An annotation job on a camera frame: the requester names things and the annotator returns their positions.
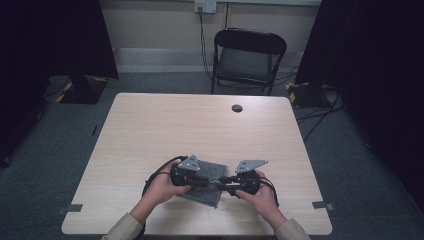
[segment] chair backrest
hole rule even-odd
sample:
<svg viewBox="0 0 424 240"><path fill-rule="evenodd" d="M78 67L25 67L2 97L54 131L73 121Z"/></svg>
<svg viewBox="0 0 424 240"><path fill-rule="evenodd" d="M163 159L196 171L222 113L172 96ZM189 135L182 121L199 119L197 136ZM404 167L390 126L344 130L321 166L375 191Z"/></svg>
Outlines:
<svg viewBox="0 0 424 240"><path fill-rule="evenodd" d="M215 35L214 43L215 49L220 46L273 55L284 54L287 49L286 41L274 33L240 28L227 28L219 31Z"/></svg>

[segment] hand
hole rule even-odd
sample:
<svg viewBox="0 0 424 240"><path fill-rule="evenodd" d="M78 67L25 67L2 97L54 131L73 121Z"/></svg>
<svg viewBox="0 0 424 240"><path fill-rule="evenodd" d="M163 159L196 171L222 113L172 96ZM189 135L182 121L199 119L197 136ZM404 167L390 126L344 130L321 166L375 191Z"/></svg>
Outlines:
<svg viewBox="0 0 424 240"><path fill-rule="evenodd" d="M149 204L153 204L154 206L164 203L171 199L173 196L177 194L184 194L188 190L190 190L190 186L174 186L172 184L169 173L171 173L171 169L174 165L179 162L176 160L174 162L166 165L161 172L165 172L168 174L158 174L150 184L146 193L144 194L142 200L148 202Z"/></svg>
<svg viewBox="0 0 424 240"><path fill-rule="evenodd" d="M161 172L171 173L172 167L176 164L178 161L171 162ZM157 205L168 201L176 194L186 193L190 188L190 186L174 186L168 174L159 174L153 179L146 193L130 214L143 225Z"/></svg>
<svg viewBox="0 0 424 240"><path fill-rule="evenodd" d="M265 178L265 174L263 172L256 170L256 173L259 177ZM271 188L267 185L261 183L259 191L255 195L251 195L242 190L237 190L236 194L241 199L252 204L256 211L271 225L274 230L287 221L278 209L274 200L274 194Z"/></svg>

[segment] gray carpet floor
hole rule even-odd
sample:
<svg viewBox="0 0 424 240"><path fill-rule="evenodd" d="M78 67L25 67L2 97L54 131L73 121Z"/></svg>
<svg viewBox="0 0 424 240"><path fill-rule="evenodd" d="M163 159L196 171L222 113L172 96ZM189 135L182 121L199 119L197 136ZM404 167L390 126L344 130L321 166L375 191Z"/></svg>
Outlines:
<svg viewBox="0 0 424 240"><path fill-rule="evenodd" d="M51 79L47 92L66 77ZM43 116L0 169L0 239L99 239L66 236L59 207L71 203L97 137L120 92L208 94L204 73L122 73L96 105L59 104L47 98ZM263 95L260 89L219 86L217 94ZM287 96L284 85L274 96ZM335 99L335 92L328 98ZM316 109L294 109L303 117ZM306 136L319 118L299 121ZM327 116L306 141L323 198L333 203L333 232L312 239L424 239L424 217L392 171L366 147L363 130L345 110Z"/></svg>

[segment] black tape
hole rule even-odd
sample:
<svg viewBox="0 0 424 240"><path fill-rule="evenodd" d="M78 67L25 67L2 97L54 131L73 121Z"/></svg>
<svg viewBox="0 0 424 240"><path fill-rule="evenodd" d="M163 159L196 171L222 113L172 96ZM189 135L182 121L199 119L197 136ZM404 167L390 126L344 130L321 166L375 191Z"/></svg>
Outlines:
<svg viewBox="0 0 424 240"><path fill-rule="evenodd" d="M81 212L82 204L69 204L66 207L59 207L57 214L65 215L67 212Z"/></svg>
<svg viewBox="0 0 424 240"><path fill-rule="evenodd" d="M325 203L324 201L320 201L320 202L312 202L312 206L314 206L314 209L318 209L318 208L325 208L327 209L327 211L331 211L336 209L334 207L334 204L332 203Z"/></svg>

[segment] beige wall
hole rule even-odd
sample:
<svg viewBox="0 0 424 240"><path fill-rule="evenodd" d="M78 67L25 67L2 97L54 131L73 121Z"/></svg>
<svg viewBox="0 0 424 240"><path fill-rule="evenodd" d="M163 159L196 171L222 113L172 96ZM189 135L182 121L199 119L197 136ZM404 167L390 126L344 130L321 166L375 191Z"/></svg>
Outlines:
<svg viewBox="0 0 424 240"><path fill-rule="evenodd" d="M200 49L200 21L193 2L101 1L113 47ZM205 14L207 49L225 25L227 4L218 3L216 14ZM271 31L287 41L288 52L303 52L317 6L231 3L228 27Z"/></svg>
<svg viewBox="0 0 424 240"><path fill-rule="evenodd" d="M218 2L216 14L203 15L207 64L212 65L215 34L227 26L280 35L287 42L280 71L298 66L319 6L316 0L281 1L314 4ZM193 1L101 0L101 5L112 47L120 48L115 53L119 71L175 71L169 66L187 71L203 69L200 20Z"/></svg>

